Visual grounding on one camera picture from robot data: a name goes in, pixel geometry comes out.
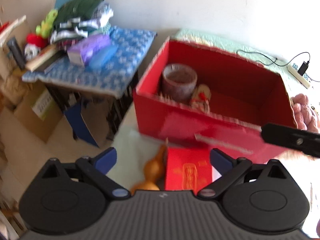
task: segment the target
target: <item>red cardboard box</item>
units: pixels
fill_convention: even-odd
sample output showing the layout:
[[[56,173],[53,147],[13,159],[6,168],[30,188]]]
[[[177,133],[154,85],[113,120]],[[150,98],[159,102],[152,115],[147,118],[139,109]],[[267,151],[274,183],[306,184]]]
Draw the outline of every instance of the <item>red cardboard box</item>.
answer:
[[[168,148],[165,190],[199,190],[213,181],[208,149]]]
[[[162,70],[186,64],[209,86],[207,115],[158,96]],[[233,158],[265,163],[282,147],[265,144],[261,126],[276,123],[296,128],[290,100],[279,74],[263,65],[218,48],[167,40],[140,80],[134,104],[139,131],[186,147],[219,148]]]

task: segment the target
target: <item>black circular disc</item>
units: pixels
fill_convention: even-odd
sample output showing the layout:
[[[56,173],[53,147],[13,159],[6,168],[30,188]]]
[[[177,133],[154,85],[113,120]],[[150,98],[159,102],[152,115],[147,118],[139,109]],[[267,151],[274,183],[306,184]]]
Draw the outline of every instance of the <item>black circular disc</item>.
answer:
[[[105,206],[103,194],[89,184],[47,179],[30,185],[19,209],[30,229],[60,235],[87,228],[101,217]]]
[[[225,193],[222,205],[239,226],[260,232],[300,228],[309,212],[307,198],[287,179],[257,179],[236,185]]]

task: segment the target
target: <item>power strip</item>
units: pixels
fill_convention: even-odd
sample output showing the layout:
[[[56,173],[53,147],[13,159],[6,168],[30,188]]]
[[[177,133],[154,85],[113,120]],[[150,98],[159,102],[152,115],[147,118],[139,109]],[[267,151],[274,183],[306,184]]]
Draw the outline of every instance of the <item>power strip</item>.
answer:
[[[303,76],[301,76],[299,73],[298,73],[298,65],[293,63],[293,65],[288,65],[288,71],[295,76],[296,79],[298,79],[300,81],[300,83],[302,85],[304,85],[307,89],[309,87],[311,87],[311,79],[309,78],[309,76],[304,73]]]

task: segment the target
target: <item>dark green cloth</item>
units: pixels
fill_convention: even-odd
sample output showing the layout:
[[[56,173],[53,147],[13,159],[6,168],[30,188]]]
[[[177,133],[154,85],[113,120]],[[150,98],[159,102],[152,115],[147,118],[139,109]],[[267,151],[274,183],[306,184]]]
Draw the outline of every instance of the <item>dark green cloth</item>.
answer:
[[[104,0],[71,0],[62,6],[53,23],[54,29],[59,29],[60,23],[80,17],[82,21],[89,20],[97,6]]]

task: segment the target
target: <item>blue tablecloth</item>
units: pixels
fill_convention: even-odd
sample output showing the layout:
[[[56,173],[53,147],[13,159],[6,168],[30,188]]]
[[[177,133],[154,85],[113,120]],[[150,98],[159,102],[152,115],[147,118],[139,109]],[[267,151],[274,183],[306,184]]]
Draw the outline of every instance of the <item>blue tablecloth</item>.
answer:
[[[41,80],[57,86],[99,94],[108,94],[120,98],[141,61],[148,52],[156,33],[145,30],[122,29],[114,26],[110,30],[112,41],[119,48],[115,55],[100,69],[90,69],[72,65],[68,57],[53,63],[47,73],[26,72],[24,82]]]

